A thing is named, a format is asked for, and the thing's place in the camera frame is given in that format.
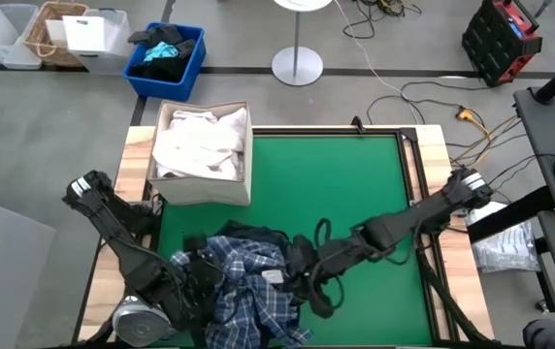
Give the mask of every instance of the green tabletop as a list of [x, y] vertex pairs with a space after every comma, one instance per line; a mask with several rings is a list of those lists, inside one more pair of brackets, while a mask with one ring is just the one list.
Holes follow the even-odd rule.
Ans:
[[[392, 136], [288, 136], [254, 139], [251, 205], [167, 206], [158, 253], [181, 249], [182, 235], [216, 232], [228, 219], [312, 239], [319, 218], [331, 219], [333, 237], [347, 237], [362, 220], [407, 206], [396, 139]], [[408, 241], [393, 255], [402, 260]], [[426, 345], [431, 334], [413, 255], [401, 267], [363, 263], [343, 277], [343, 307], [327, 320], [302, 307], [309, 345]], [[338, 287], [326, 293], [335, 301]], [[188, 336], [157, 346], [193, 346]]]

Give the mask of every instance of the gray floor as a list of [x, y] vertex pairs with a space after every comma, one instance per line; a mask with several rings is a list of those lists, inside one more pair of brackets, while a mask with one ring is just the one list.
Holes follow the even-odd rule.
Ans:
[[[351, 21], [361, 17], [350, 1], [339, 1]], [[409, 13], [405, 18], [386, 18], [375, 24], [374, 39], [362, 41], [372, 65], [378, 69], [470, 70], [459, 41], [479, 1], [414, 2], [424, 10], [422, 16]], [[126, 11], [134, 29], [159, 20], [169, 7], [166, 0], [83, 3]], [[535, 9], [539, 1], [525, 3]], [[294, 16], [271, 0], [178, 0], [170, 20], [204, 27], [209, 52], [205, 66], [211, 67], [268, 67], [276, 52], [292, 45], [294, 34]], [[543, 52], [527, 70], [555, 72], [555, 2], [540, 22]], [[304, 14], [302, 44], [317, 50], [326, 67], [365, 68], [362, 52], [341, 33], [343, 27], [342, 15], [333, 4]], [[384, 80], [402, 86], [425, 79]], [[481, 86], [474, 79], [434, 80]], [[542, 80], [522, 79], [478, 92], [417, 85], [408, 89], [407, 95], [473, 108], [493, 127], [513, 115], [512, 91], [540, 84]], [[375, 78], [322, 77], [310, 86], [294, 88], [272, 76], [202, 75], [189, 102], [249, 101], [252, 121], [258, 125], [344, 124], [353, 115], [366, 119], [368, 105], [376, 97], [392, 93]], [[88, 170], [99, 169], [115, 176], [135, 101], [134, 91], [121, 78], [0, 72], [0, 206], [57, 230], [53, 247], [43, 251], [49, 253], [48, 262], [17, 338], [18, 347], [55, 346], [71, 339], [97, 234], [60, 198], [66, 184]], [[147, 100], [142, 124], [154, 124], [159, 103]], [[448, 142], [470, 143], [480, 137], [473, 126], [454, 119], [453, 109], [430, 104], [421, 105], [421, 109], [428, 123], [442, 125]], [[413, 123], [408, 108], [398, 100], [378, 102], [370, 115], [375, 124]], [[517, 127], [508, 135], [521, 133], [523, 130]], [[458, 155], [460, 150], [449, 148], [451, 155]], [[485, 178], [491, 178], [530, 154], [527, 140], [520, 138], [492, 150], [477, 168]], [[502, 191], [516, 200], [542, 184], [535, 163]], [[533, 308], [534, 301], [541, 297], [536, 278], [528, 273], [496, 273], [482, 275], [481, 280], [496, 338], [520, 343], [522, 326], [539, 316]]]

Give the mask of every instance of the plaid shirt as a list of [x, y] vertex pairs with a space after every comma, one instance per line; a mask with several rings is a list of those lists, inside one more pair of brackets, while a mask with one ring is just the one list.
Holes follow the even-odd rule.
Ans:
[[[261, 275], [263, 270], [281, 270], [285, 275], [284, 259], [276, 245], [213, 237], [208, 239], [208, 252], [221, 262], [225, 275], [216, 287], [214, 319], [206, 329], [209, 348], [259, 348], [261, 332], [256, 322], [287, 348], [300, 347], [310, 338], [309, 331], [297, 326], [298, 308], [290, 305], [293, 295], [279, 291]], [[171, 262], [182, 266], [189, 259], [178, 252]]]

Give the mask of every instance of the white lamp base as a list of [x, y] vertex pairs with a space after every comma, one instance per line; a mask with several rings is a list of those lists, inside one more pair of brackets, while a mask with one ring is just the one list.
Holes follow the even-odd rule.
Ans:
[[285, 48], [278, 52], [271, 63], [276, 78], [285, 84], [303, 86], [311, 84], [323, 73], [323, 60], [309, 48], [299, 47], [297, 52], [297, 72], [295, 69], [295, 48]]

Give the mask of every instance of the white towel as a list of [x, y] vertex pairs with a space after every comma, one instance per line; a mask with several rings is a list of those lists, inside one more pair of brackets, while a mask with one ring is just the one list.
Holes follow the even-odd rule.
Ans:
[[211, 112], [176, 111], [170, 128], [158, 133], [152, 150], [157, 174], [243, 179], [247, 110], [217, 119]]

